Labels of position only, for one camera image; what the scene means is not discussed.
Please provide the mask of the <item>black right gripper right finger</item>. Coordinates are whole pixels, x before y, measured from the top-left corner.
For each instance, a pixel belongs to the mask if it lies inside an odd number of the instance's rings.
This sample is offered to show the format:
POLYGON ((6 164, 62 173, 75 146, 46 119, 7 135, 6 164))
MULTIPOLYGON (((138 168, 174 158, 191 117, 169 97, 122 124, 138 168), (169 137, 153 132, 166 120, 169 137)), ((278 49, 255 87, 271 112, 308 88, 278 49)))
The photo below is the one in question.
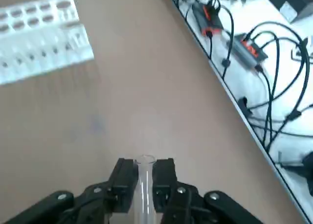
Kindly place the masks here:
POLYGON ((153 166, 153 201, 162 224, 261 224, 262 222, 226 193, 199 194, 197 187, 179 182, 172 158, 153 166))

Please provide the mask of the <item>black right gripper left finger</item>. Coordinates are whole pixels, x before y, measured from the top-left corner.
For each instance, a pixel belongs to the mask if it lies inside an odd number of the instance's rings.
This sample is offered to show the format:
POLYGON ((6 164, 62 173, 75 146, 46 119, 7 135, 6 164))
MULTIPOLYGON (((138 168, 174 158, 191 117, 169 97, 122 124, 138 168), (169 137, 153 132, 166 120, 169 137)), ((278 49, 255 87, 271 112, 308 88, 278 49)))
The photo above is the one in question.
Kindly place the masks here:
POLYGON ((107 181, 88 186, 75 196, 56 191, 16 216, 8 224, 108 224, 114 213, 128 213, 138 182, 138 166, 119 158, 107 181))

